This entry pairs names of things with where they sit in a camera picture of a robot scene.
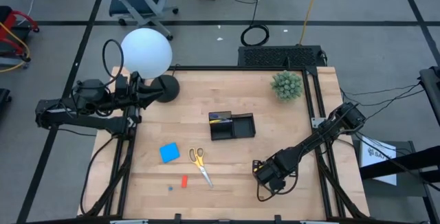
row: small potted plant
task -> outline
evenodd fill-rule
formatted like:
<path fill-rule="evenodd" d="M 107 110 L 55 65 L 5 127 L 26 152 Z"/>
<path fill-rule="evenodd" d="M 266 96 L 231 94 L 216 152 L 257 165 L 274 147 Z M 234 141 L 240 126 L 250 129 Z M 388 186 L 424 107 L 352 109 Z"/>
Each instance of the small potted plant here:
<path fill-rule="evenodd" d="M 289 102 L 301 96 L 303 92 L 303 84 L 301 77 L 296 74 L 283 71 L 272 76 L 274 81 L 271 82 L 272 89 L 275 91 L 276 97 L 282 102 Z"/>

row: white globe lamp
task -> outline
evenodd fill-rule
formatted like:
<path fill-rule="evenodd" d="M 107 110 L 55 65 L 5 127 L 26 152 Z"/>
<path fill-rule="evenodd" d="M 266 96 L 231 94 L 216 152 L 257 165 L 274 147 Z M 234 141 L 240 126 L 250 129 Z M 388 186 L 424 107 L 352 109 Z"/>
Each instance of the white globe lamp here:
<path fill-rule="evenodd" d="M 157 101 L 170 102 L 179 95 L 179 82 L 174 76 L 162 75 L 171 65 L 173 51 L 164 35 L 140 28 L 127 34 L 122 41 L 124 67 L 138 71 L 145 79 L 154 78 L 152 87 L 162 88 L 164 94 Z"/>

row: wooden tabletop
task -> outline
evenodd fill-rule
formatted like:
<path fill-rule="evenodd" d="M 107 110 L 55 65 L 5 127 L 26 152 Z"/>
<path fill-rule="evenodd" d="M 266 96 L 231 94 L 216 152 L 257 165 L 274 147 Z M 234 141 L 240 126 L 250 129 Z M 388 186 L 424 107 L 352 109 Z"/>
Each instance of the wooden tabletop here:
<path fill-rule="evenodd" d="M 125 219 L 324 220 L 318 168 L 314 153 L 305 155 L 299 167 L 296 188 L 261 203 L 256 199 L 252 160 L 265 160 L 276 151 L 295 146 L 311 134 L 304 94 L 289 103 L 280 103 L 270 88 L 274 71 L 176 71 L 180 83 L 177 99 L 154 102 L 141 112 L 124 211 Z M 336 71 L 318 68 L 322 98 L 327 115 L 342 103 Z M 315 113 L 318 116 L 313 81 L 310 78 Z M 212 142 L 208 113 L 231 111 L 253 113 L 254 138 Z M 93 153 L 110 135 L 99 131 Z M 351 142 L 350 137 L 341 136 Z M 180 158 L 163 164 L 159 148 L 176 142 Z M 190 147 L 205 149 L 205 168 L 214 188 L 210 188 L 196 165 L 188 158 Z M 85 193 L 88 210 L 109 182 L 116 141 L 106 147 L 91 168 Z M 347 144 L 333 145 L 340 185 L 359 209 L 369 214 L 355 152 Z M 188 187 L 181 188 L 182 175 Z M 333 215 L 337 215 L 333 188 L 329 187 Z M 267 196 L 264 189 L 260 194 Z M 116 213 L 115 191 L 112 212 Z"/>

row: small blue object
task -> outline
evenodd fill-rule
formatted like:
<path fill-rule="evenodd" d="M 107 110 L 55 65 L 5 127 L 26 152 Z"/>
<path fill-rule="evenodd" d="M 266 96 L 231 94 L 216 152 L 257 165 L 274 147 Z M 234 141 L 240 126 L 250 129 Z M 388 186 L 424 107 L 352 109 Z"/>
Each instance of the small blue object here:
<path fill-rule="evenodd" d="M 177 149 L 177 144 L 175 142 L 165 145 L 159 149 L 160 156 L 164 163 L 170 162 L 174 159 L 180 157 L 179 149 Z"/>

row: yellow cable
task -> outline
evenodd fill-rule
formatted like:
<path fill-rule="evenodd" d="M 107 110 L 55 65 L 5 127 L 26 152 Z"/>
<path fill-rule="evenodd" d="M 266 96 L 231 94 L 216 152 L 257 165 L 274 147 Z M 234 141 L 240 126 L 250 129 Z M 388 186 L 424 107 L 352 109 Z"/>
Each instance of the yellow cable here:
<path fill-rule="evenodd" d="M 26 45 L 26 43 L 24 43 L 21 39 L 19 39 L 17 36 L 15 36 L 15 34 L 13 34 L 2 22 L 0 22 L 0 26 L 5 30 L 5 31 L 7 31 L 8 32 L 8 34 L 10 34 L 13 38 L 15 38 L 18 42 L 20 42 L 20 44 L 22 44 L 25 48 L 26 48 L 26 51 L 27 51 L 27 54 L 26 54 L 26 58 L 29 58 L 30 57 L 30 49 L 29 49 L 29 47 L 28 47 L 28 45 Z M 18 69 L 19 67 L 21 67 L 22 65 L 24 64 L 24 62 L 22 61 L 21 63 L 19 63 L 18 65 L 15 65 L 15 66 L 13 66 L 13 67 L 10 67 L 9 69 L 3 69 L 3 70 L 0 70 L 0 73 L 5 73 L 5 72 L 8 72 L 8 71 L 12 71 L 12 70 L 14 70 L 14 69 Z"/>
<path fill-rule="evenodd" d="M 310 1 L 309 9 L 307 10 L 307 15 L 305 16 L 305 20 L 304 20 L 304 25 L 302 26 L 302 33 L 301 33 L 301 38 L 300 38 L 299 45 L 301 45 L 301 43 L 303 41 L 304 33 L 305 33 L 305 28 L 307 26 L 307 21 L 309 20 L 309 15 L 310 15 L 311 7 L 314 5 L 314 1 L 315 0 L 311 0 Z"/>

